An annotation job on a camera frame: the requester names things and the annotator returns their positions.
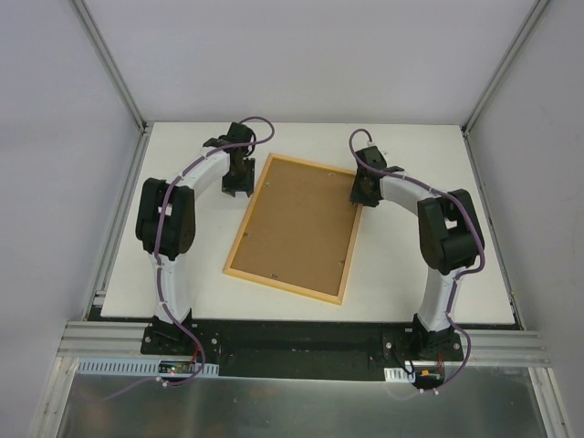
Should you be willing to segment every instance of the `brown panel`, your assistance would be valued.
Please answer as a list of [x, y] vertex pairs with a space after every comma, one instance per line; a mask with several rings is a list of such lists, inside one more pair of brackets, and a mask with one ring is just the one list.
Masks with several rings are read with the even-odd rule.
[[353, 178], [270, 155], [225, 272], [340, 304], [360, 218]]

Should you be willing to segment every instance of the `gray wall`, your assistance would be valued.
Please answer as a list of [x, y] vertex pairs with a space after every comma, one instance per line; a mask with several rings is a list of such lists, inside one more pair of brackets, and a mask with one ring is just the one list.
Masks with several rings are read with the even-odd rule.
[[534, 0], [88, 0], [148, 120], [460, 124]]
[[0, 435], [26, 436], [137, 131], [67, 1], [0, 2]]
[[554, 2], [471, 134], [527, 326], [584, 436], [584, 2]]

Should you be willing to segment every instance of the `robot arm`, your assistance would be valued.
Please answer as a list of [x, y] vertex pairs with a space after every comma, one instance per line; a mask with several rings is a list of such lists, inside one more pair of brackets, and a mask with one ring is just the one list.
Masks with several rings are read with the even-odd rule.
[[[428, 277], [422, 305], [414, 315], [413, 326], [417, 331], [415, 335], [419, 340], [419, 349], [440, 344], [453, 332], [446, 311], [449, 300], [456, 300], [459, 292], [459, 287], [453, 288], [456, 276], [471, 266], [478, 256], [475, 241], [451, 201], [400, 178], [404, 175], [402, 168], [394, 166], [386, 169], [386, 161], [377, 147], [371, 146], [356, 153], [368, 166], [395, 176], [381, 177], [359, 165], [351, 201], [375, 207], [385, 200], [418, 216], [420, 249], [428, 265]], [[464, 206], [481, 243], [485, 245], [470, 194], [457, 190], [450, 195]]]
[[[219, 139], [210, 139], [200, 151], [201, 157], [191, 169], [177, 173], [168, 180], [149, 178], [142, 186], [136, 236], [149, 253], [154, 276], [159, 281], [158, 269], [161, 269], [161, 302], [164, 302], [172, 316], [182, 322], [190, 311], [188, 300], [187, 268], [185, 253], [191, 248], [195, 236], [194, 204], [201, 194], [219, 178], [223, 178], [222, 191], [235, 196], [236, 192], [246, 192], [248, 196], [254, 191], [254, 159], [246, 158], [251, 154], [247, 147], [234, 147], [229, 150], [217, 150], [229, 144], [248, 143], [254, 133], [243, 124], [232, 123], [226, 135]], [[167, 181], [179, 181], [171, 191], [166, 211], [158, 259], [154, 254], [156, 235], [162, 203], [169, 184]], [[160, 321], [172, 324], [173, 321], [162, 306], [154, 314]]]

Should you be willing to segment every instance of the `white table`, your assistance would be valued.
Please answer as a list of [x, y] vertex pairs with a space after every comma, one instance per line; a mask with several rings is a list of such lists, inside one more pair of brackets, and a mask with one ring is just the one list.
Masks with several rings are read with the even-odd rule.
[[[134, 234], [140, 192], [149, 177], [169, 178], [197, 156], [204, 141], [227, 131], [228, 123], [156, 123], [120, 250], [109, 280], [103, 317], [151, 317], [156, 296], [150, 260]], [[268, 127], [250, 126], [258, 138]], [[457, 126], [278, 123], [276, 137], [255, 150], [258, 178], [268, 153], [276, 152], [346, 169], [356, 169], [348, 137], [368, 128], [388, 165], [443, 190], [465, 188], [485, 235], [486, 268], [468, 277], [455, 308], [462, 323], [513, 323], [501, 270], [463, 138]], [[358, 136], [356, 147], [366, 146]], [[188, 254], [190, 299], [195, 318], [410, 321], [422, 303], [427, 266], [418, 243], [417, 219], [401, 207], [381, 203], [363, 208], [357, 244], [342, 306], [261, 286], [223, 274], [223, 267], [248, 199], [221, 193], [215, 182], [197, 201], [196, 237]]]

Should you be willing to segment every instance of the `wooden frame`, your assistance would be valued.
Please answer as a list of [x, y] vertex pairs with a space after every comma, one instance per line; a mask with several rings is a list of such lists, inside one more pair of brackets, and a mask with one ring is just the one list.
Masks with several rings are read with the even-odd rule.
[[340, 305], [342, 303], [342, 300], [343, 300], [343, 297], [345, 294], [345, 288], [346, 288], [347, 280], [349, 277], [350, 262], [351, 262], [353, 250], [355, 248], [355, 243], [357, 240], [357, 232], [359, 230], [359, 222], [360, 222], [360, 216], [361, 216], [361, 205], [357, 205], [355, 219], [354, 219], [352, 229], [350, 232], [349, 246], [347, 249], [347, 254], [346, 254], [345, 259], [344, 259], [344, 266], [343, 266], [342, 275], [341, 275], [341, 279], [340, 279], [339, 292], [336, 296], [331, 295], [331, 294], [327, 294], [324, 292], [320, 292], [317, 290], [305, 288], [305, 287], [291, 285], [289, 283], [279, 281], [279, 280], [274, 279], [274, 278], [267, 278], [265, 276], [251, 274], [249, 272], [238, 270], [238, 269], [235, 269], [232, 267], [232, 264], [233, 264], [234, 258], [235, 258], [235, 254], [239, 248], [239, 245], [241, 244], [242, 238], [244, 237], [245, 229], [248, 226], [248, 222], [252, 216], [252, 213], [254, 211], [254, 207], [256, 206], [256, 201], [257, 201], [257, 199], [259, 199], [259, 196], [260, 196], [262, 190], [265, 188], [265, 179], [266, 179], [268, 171], [272, 165], [273, 160], [281, 160], [281, 161], [285, 161], [285, 162], [293, 162], [293, 163], [297, 163], [297, 164], [303, 164], [306, 166], [310, 166], [310, 167], [322, 169], [322, 170], [327, 170], [327, 171], [334, 172], [334, 173], [340, 173], [340, 174], [351, 175], [351, 176], [355, 175], [355, 172], [347, 171], [345, 169], [340, 169], [340, 168], [327, 166], [325, 164], [321, 164], [321, 163], [317, 163], [317, 162], [310, 162], [310, 161], [306, 161], [306, 160], [300, 160], [300, 159], [296, 159], [296, 158], [287, 157], [285, 155], [271, 153], [266, 160], [264, 170], [262, 171], [262, 174], [261, 174], [259, 181], [257, 182], [257, 185], [256, 185], [257, 190], [254, 193], [254, 195], [253, 195], [253, 197], [252, 197], [252, 199], [247, 207], [247, 211], [245, 212], [244, 219], [239, 227], [239, 231], [237, 232], [237, 236], [235, 238], [235, 241], [234, 241], [232, 249], [229, 253], [229, 256], [227, 257], [227, 261], [226, 261], [225, 267], [224, 267], [224, 273], [229, 275], [229, 276], [235, 276], [235, 277], [242, 278], [244, 280], [253, 281], [255, 283], [259, 283], [259, 284], [262, 284], [265, 286], [275, 287], [275, 288], [286, 290], [288, 292], [299, 294], [299, 295], [302, 295], [305, 297], [313, 297], [313, 298], [316, 298], [316, 299], [319, 299], [322, 301], [326, 301], [326, 302], [329, 302], [332, 304]]

